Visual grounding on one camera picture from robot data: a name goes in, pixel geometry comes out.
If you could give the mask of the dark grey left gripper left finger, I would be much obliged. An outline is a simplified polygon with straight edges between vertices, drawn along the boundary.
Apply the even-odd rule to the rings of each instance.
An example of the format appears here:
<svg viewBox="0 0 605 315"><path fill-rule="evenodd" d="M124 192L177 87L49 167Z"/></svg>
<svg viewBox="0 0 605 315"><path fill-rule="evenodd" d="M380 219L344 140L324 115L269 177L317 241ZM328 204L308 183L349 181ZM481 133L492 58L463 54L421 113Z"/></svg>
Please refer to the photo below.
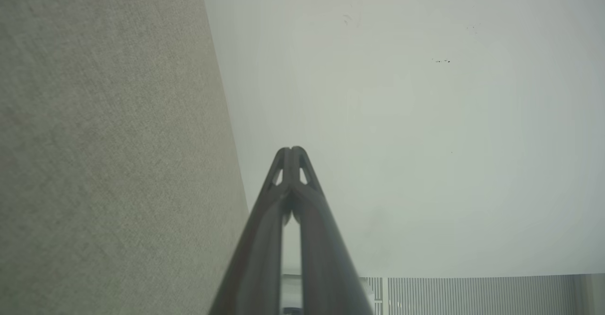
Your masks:
<svg viewBox="0 0 605 315"><path fill-rule="evenodd" d="M289 220L289 148L272 162L210 307L211 315L280 315L282 233Z"/></svg>

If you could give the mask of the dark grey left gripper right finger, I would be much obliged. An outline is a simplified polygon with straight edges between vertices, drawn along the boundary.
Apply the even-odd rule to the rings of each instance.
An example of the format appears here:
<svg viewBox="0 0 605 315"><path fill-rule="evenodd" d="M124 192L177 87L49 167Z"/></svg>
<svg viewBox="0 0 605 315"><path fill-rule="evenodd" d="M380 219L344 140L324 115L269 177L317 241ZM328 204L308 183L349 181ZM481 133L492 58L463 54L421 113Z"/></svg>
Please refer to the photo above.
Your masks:
<svg viewBox="0 0 605 315"><path fill-rule="evenodd" d="M300 224L303 311L306 315L371 315L372 307L337 223L301 147L292 149L294 216Z"/></svg>

